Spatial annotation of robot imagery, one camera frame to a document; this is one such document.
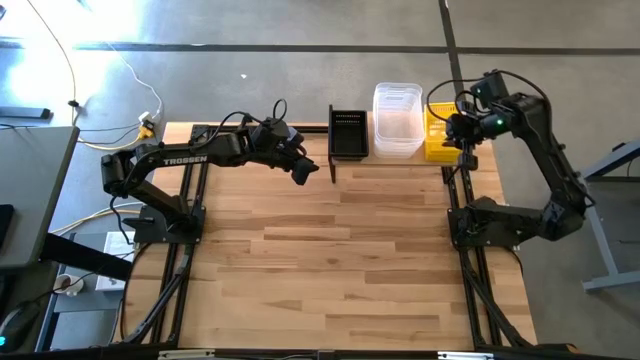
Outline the white box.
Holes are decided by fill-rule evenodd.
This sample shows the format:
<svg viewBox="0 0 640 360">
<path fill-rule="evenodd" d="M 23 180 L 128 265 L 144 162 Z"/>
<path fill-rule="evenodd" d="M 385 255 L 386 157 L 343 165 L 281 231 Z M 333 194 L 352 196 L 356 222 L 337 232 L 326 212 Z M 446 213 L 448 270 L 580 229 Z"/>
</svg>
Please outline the white box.
<svg viewBox="0 0 640 360">
<path fill-rule="evenodd" d="M 120 232 L 108 232 L 105 239 L 104 252 L 115 255 L 129 263 L 134 260 L 134 245 L 128 244 L 124 235 Z M 123 280 L 98 276 L 96 280 L 95 290 L 98 292 L 121 291 L 125 287 Z"/>
</svg>

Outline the grey-blue table frame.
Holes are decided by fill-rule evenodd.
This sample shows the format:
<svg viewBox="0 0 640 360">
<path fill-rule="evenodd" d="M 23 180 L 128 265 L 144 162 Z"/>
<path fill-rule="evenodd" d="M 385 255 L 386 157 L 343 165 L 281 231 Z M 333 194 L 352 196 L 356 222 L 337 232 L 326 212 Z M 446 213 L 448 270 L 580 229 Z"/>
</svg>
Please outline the grey-blue table frame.
<svg viewBox="0 0 640 360">
<path fill-rule="evenodd" d="M 640 176 L 609 176 L 609 173 L 625 164 L 631 164 L 638 158 L 640 158 L 640 138 L 616 145 L 611 152 L 602 159 L 581 171 L 578 179 L 586 186 L 596 182 L 640 184 Z M 607 274 L 583 281 L 582 287 L 584 291 L 590 293 L 626 285 L 640 284 L 640 270 L 628 272 L 619 270 L 611 251 L 605 228 L 602 225 L 602 218 L 598 214 L 596 206 L 589 207 L 586 210 L 586 218 L 589 220 Z"/>
</svg>

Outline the black slotted plastic basket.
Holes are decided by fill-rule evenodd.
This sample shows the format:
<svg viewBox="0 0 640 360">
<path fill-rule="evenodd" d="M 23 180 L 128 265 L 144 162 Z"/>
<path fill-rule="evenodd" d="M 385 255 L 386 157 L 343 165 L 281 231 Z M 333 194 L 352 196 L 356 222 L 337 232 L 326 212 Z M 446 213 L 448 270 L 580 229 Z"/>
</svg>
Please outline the black slotted plastic basket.
<svg viewBox="0 0 640 360">
<path fill-rule="evenodd" d="M 333 158 L 360 161 L 369 155 L 366 111 L 331 108 L 328 135 Z"/>
</svg>

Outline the black desk support beam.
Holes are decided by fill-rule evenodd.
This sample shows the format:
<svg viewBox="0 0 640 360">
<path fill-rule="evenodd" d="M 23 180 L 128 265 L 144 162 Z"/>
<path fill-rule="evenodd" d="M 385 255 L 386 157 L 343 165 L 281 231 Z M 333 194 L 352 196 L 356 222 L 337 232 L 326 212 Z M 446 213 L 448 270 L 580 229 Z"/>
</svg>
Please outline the black desk support beam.
<svg viewBox="0 0 640 360">
<path fill-rule="evenodd" d="M 122 281 L 128 278 L 132 270 L 132 264 L 124 258 L 98 251 L 52 233 L 46 235 L 39 258 Z"/>
</svg>

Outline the black flat bar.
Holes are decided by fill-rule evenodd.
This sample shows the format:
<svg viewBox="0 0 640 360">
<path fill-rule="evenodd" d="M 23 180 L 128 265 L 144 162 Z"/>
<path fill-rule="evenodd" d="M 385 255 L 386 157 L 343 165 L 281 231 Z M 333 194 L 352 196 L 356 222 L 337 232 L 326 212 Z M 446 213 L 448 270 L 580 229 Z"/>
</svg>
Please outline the black flat bar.
<svg viewBox="0 0 640 360">
<path fill-rule="evenodd" d="M 6 118 L 48 120 L 51 118 L 51 114 L 52 112 L 48 108 L 0 106 L 0 117 Z"/>
</svg>

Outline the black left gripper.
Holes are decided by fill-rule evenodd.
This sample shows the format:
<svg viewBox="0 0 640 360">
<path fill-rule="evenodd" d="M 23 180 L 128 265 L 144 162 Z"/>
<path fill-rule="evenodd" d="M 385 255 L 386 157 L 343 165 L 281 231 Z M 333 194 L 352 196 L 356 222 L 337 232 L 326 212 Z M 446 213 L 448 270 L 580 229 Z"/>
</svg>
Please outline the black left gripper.
<svg viewBox="0 0 640 360">
<path fill-rule="evenodd" d="M 302 146 L 303 137 L 280 139 L 267 137 L 259 141 L 259 162 L 271 168 L 292 170 L 292 179 L 297 185 L 304 185 L 308 176 L 319 167 L 307 159 L 306 149 Z"/>
</svg>

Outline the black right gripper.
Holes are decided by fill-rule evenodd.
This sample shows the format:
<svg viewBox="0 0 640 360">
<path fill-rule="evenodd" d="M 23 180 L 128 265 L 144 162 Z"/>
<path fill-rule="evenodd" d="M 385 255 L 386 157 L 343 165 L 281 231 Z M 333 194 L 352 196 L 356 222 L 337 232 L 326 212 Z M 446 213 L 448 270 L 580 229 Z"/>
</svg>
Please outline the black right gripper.
<svg viewBox="0 0 640 360">
<path fill-rule="evenodd" d="M 445 133 L 443 147 L 463 149 L 466 145 L 477 145 L 484 141 L 479 119 L 458 113 L 448 118 Z M 475 171 L 478 169 L 478 157 L 470 152 L 462 152 L 458 156 L 458 167 Z"/>
</svg>

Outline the white cup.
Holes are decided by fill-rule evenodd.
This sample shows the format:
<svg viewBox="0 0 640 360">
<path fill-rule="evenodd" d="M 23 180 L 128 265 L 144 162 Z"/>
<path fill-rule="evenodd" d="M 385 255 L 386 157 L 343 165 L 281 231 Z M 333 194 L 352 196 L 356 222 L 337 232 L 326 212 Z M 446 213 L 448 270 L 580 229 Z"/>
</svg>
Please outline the white cup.
<svg viewBox="0 0 640 360">
<path fill-rule="evenodd" d="M 75 297 L 82 291 L 83 287 L 84 280 L 82 277 L 70 274 L 61 274 L 55 279 L 53 292 L 58 295 Z"/>
</svg>

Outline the silver metal bracket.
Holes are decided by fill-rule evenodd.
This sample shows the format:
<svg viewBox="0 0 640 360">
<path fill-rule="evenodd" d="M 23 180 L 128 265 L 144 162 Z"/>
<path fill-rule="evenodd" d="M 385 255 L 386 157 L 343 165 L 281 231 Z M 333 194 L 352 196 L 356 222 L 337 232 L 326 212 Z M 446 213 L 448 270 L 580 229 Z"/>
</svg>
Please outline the silver metal bracket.
<svg viewBox="0 0 640 360">
<path fill-rule="evenodd" d="M 495 360 L 492 353 L 438 351 L 438 360 Z"/>
<path fill-rule="evenodd" d="M 160 351 L 157 360 L 206 360 L 215 357 L 215 352 L 207 349 L 178 349 Z"/>
</svg>

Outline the black computer mouse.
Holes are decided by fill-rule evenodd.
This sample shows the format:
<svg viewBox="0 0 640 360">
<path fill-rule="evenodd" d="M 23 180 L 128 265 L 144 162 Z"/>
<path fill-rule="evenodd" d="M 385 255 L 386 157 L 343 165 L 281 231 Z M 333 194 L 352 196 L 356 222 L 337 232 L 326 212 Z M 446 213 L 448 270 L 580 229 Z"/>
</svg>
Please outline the black computer mouse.
<svg viewBox="0 0 640 360">
<path fill-rule="evenodd" d="M 40 312 L 34 301 L 21 302 L 0 324 L 0 353 L 9 353 L 23 345 Z"/>
</svg>

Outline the grey desk top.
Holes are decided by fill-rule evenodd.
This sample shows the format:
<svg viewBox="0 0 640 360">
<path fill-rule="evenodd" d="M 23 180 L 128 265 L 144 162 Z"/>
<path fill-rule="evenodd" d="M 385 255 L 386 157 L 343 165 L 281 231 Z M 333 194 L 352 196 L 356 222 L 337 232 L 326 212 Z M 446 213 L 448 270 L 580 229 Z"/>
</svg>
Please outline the grey desk top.
<svg viewBox="0 0 640 360">
<path fill-rule="evenodd" d="M 13 207 L 0 270 L 24 268 L 39 257 L 78 135 L 74 126 L 0 130 L 0 205 Z"/>
</svg>

